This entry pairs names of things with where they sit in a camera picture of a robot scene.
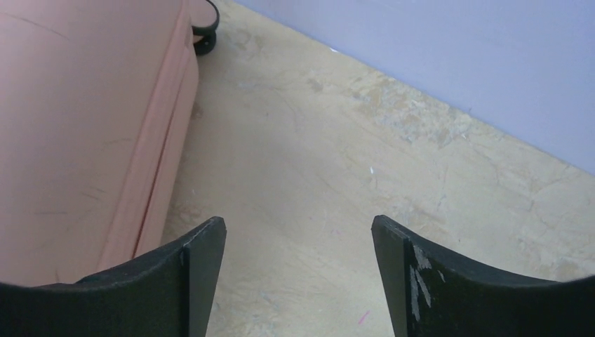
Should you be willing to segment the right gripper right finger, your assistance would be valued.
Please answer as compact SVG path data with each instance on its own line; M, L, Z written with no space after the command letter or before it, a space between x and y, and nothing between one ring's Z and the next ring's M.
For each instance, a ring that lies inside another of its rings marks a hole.
M379 215L371 227L396 336L593 336L594 278L507 272Z

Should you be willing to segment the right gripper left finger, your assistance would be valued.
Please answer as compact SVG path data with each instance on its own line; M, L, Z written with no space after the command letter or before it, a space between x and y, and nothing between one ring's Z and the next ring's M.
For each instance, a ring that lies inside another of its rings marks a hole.
M1 335L205 336L226 235L214 216L73 284L2 284Z

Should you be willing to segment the pink suitcase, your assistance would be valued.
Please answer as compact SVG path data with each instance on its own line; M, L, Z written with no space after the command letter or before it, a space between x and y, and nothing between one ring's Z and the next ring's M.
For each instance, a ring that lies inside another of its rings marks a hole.
M162 236L212 1L1 2L1 281L72 283Z

